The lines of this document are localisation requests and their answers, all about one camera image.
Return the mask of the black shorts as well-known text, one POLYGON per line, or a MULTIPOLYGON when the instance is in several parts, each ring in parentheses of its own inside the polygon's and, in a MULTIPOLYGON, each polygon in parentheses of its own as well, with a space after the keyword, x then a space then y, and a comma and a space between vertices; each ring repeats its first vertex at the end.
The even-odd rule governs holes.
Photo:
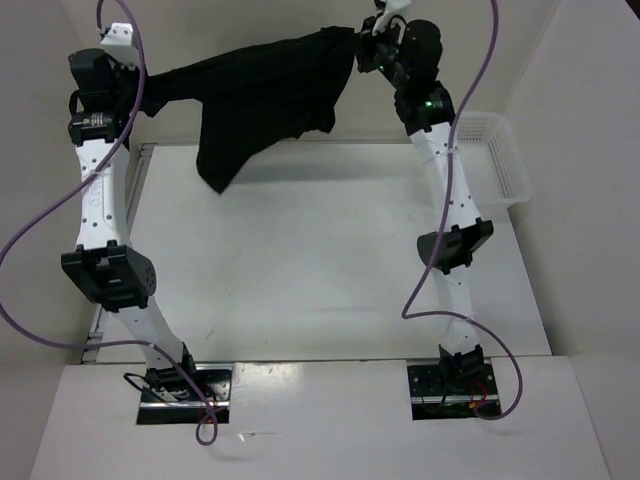
POLYGON ((201 103, 196 170, 221 194, 257 153, 307 132, 332 131, 355 37, 352 28, 330 26, 150 76, 140 109, 153 118, 170 102, 201 103))

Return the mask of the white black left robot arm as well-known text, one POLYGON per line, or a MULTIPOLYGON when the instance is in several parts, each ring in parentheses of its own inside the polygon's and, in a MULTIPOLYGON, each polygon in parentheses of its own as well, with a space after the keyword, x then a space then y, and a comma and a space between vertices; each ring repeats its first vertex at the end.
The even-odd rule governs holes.
POLYGON ((131 245, 127 224, 128 121, 143 78, 140 48, 84 49, 69 57, 77 88, 68 126, 81 179, 81 224, 63 271, 92 303, 101 305, 141 342, 144 380, 157 400, 187 400, 200 376, 186 345, 169 328, 154 298, 152 262, 131 245))

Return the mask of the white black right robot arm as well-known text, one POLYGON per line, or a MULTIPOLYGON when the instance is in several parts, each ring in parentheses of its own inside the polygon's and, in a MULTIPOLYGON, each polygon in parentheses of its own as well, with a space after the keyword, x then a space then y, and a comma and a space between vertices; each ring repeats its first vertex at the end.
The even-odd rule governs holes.
POLYGON ((426 20, 406 21, 394 14, 364 20, 358 34, 358 69, 380 72, 394 89, 396 113, 419 154, 435 206, 441 208, 436 231, 417 240, 426 266, 420 279, 432 279, 445 316, 439 343, 438 378, 446 394, 459 394, 480 376, 484 353, 473 325, 470 266, 474 253, 494 232, 481 217, 459 158, 455 129, 459 121, 450 94, 439 81, 442 55, 439 28, 426 20))

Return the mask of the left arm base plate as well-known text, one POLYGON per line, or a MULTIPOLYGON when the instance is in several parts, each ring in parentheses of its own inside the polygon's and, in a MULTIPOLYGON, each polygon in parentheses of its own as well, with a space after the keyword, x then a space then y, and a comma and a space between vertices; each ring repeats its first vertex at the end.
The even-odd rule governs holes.
MULTIPOLYGON (((169 387, 153 380, 150 371, 123 377, 140 393, 137 425, 196 425, 206 415, 205 403, 180 375, 169 387)), ((229 422, 232 377, 231 364, 197 364, 194 371, 193 380, 213 404, 220 424, 229 422)))

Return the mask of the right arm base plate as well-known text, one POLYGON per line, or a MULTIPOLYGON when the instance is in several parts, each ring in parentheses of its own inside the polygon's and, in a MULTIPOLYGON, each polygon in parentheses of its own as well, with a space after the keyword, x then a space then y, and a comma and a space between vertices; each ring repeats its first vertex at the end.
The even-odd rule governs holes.
POLYGON ((493 368, 486 363, 479 374, 448 385, 437 363, 407 366, 414 421, 474 418, 475 410, 494 417, 502 413, 493 368))

